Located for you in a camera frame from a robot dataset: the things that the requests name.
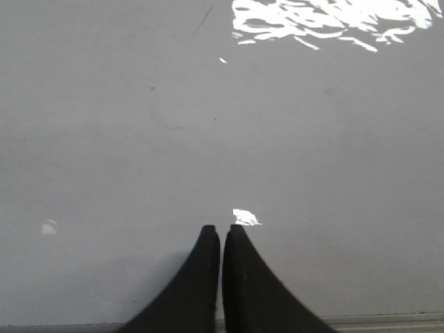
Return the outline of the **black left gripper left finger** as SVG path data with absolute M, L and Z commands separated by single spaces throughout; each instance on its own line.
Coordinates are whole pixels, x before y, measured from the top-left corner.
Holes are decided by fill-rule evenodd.
M 204 225 L 184 264 L 156 298 L 119 332 L 215 332 L 220 239 Z

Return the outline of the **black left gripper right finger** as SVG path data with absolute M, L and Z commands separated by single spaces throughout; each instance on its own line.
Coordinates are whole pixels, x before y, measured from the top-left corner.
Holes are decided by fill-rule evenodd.
M 241 225 L 231 225 L 222 269 L 226 332 L 334 332 L 279 281 Z

